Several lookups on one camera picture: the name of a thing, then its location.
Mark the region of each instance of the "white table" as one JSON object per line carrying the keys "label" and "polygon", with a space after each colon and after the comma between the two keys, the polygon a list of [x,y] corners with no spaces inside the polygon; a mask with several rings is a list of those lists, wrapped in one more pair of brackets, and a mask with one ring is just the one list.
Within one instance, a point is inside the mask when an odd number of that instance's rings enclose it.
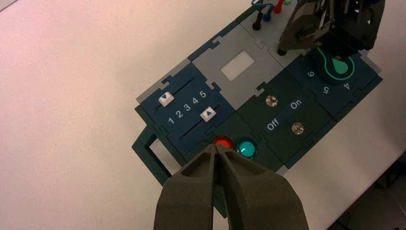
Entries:
{"label": "white table", "polygon": [[[27,1],[0,13],[0,229],[152,229],[135,98],[248,0]],[[405,149],[406,16],[386,1],[383,82],[285,175],[327,228]],[[215,229],[227,229],[215,215]]]}

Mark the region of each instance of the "teal button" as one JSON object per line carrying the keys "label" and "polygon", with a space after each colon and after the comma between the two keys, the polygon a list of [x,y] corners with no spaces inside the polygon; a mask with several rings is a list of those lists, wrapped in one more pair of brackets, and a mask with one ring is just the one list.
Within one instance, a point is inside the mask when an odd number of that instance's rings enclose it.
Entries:
{"label": "teal button", "polygon": [[333,66],[334,66],[334,70],[339,74],[343,74],[343,73],[347,72],[347,70],[348,70],[348,65],[345,62],[339,61],[334,58],[333,58]]}
{"label": "teal button", "polygon": [[252,158],[256,151],[255,145],[250,141],[244,141],[238,146],[238,152],[247,158]]}

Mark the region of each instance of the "black handle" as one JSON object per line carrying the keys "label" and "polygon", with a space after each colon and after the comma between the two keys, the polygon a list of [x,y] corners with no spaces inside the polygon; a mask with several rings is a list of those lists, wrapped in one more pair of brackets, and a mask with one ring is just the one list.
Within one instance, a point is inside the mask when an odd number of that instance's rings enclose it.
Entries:
{"label": "black handle", "polygon": [[159,183],[163,185],[172,175],[150,148],[156,139],[154,128],[147,125],[134,142],[132,148]]}

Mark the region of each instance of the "cable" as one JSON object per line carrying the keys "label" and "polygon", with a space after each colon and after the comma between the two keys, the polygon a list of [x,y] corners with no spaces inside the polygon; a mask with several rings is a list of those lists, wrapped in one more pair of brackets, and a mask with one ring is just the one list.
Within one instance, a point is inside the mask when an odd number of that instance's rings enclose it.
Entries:
{"label": "cable", "polygon": [[251,5],[253,5],[253,6],[270,6],[270,5],[272,5],[273,6],[273,4],[272,3],[254,3],[255,2],[255,0],[252,0],[251,1]]}

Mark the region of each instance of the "screw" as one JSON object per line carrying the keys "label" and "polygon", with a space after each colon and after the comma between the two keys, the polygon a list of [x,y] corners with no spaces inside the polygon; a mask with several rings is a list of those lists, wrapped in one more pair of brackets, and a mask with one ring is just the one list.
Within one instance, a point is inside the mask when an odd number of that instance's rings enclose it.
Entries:
{"label": "screw", "polygon": [[301,135],[305,130],[305,127],[302,123],[296,122],[292,125],[292,132],[296,135]]}
{"label": "screw", "polygon": [[278,104],[278,98],[268,95],[265,99],[265,103],[270,107],[275,107]]}

